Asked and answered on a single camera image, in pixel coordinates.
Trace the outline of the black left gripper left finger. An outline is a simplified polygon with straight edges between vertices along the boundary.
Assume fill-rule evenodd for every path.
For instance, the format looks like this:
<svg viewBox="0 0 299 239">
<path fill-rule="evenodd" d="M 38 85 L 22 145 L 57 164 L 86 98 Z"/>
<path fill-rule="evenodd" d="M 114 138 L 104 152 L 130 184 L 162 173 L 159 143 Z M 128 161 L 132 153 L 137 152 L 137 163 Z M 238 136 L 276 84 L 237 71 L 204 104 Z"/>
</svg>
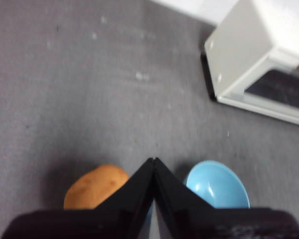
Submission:
<svg viewBox="0 0 299 239">
<path fill-rule="evenodd" d="M 94 209 L 48 210 L 11 221 L 4 239 L 136 239 L 153 202 L 154 160 Z"/>
</svg>

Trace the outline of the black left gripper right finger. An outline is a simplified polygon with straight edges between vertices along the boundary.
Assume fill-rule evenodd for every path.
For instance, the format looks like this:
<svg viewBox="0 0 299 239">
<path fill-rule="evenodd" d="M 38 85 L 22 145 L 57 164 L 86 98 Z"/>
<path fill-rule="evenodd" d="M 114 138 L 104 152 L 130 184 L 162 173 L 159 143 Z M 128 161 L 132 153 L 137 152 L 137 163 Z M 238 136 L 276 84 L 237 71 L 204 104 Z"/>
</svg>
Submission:
<svg viewBox="0 0 299 239">
<path fill-rule="evenodd" d="M 175 239 L 299 239 L 288 212 L 270 208 L 216 209 L 183 185 L 156 158 L 155 200 Z"/>
</svg>

